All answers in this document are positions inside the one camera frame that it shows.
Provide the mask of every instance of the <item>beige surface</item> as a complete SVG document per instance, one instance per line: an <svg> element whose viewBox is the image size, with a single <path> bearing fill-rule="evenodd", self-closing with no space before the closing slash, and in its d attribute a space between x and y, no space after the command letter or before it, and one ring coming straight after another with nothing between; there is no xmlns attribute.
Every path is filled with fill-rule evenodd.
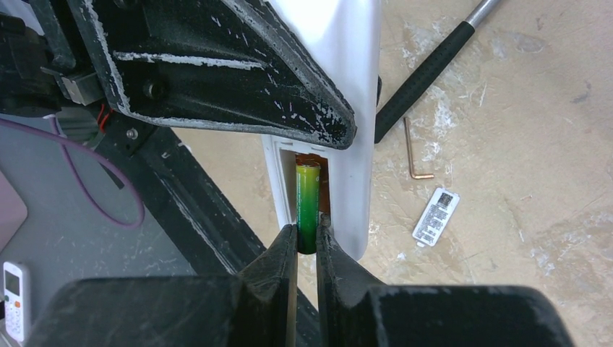
<svg viewBox="0 0 613 347"><path fill-rule="evenodd" d="M382 0L382 103L477 2ZM613 344L612 12L605 0L502 4L410 112L418 168L436 179L409 179L402 127L376 146L364 267L387 283L532 286L580 346ZM259 136L177 132L270 244ZM422 249L411 232L438 186L462 200ZM299 285L317 305L313 257Z"/></svg>

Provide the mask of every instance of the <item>allen key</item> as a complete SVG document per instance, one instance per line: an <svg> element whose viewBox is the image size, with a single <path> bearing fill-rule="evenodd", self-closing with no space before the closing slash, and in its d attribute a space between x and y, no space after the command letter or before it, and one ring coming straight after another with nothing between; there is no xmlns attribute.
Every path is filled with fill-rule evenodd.
<svg viewBox="0 0 613 347"><path fill-rule="evenodd" d="M406 135L406 152L408 154L408 173L412 179L433 179L433 173L415 173L413 167L413 151L411 150L411 120L408 117L404 117L404 133Z"/></svg>

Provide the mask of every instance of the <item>white device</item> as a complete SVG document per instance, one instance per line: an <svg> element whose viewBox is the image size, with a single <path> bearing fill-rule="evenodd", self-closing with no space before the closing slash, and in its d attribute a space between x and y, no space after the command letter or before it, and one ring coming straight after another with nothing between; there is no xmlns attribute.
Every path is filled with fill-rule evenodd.
<svg viewBox="0 0 613 347"><path fill-rule="evenodd" d="M30 276L22 264L4 263L4 321L9 336L22 343L30 330Z"/></svg>

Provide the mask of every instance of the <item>label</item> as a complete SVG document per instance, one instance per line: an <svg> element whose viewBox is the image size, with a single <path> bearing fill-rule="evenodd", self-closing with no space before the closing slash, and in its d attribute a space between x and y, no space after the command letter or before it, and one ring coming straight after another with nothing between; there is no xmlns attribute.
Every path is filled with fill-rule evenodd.
<svg viewBox="0 0 613 347"><path fill-rule="evenodd" d="M437 244L458 202L460 195L437 188L413 230L413 237L428 246Z"/></svg>

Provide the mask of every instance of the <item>battery compartment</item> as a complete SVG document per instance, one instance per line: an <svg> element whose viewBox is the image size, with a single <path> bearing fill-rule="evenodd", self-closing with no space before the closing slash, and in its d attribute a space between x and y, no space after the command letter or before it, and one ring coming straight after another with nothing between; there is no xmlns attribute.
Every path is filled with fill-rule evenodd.
<svg viewBox="0 0 613 347"><path fill-rule="evenodd" d="M330 211L330 175L327 158L314 153L297 153L291 150L280 150L280 159L283 169L286 206L292 223L296 222L296 162L300 160L314 160L321 166L320 169L320 214L331 214Z"/></svg>

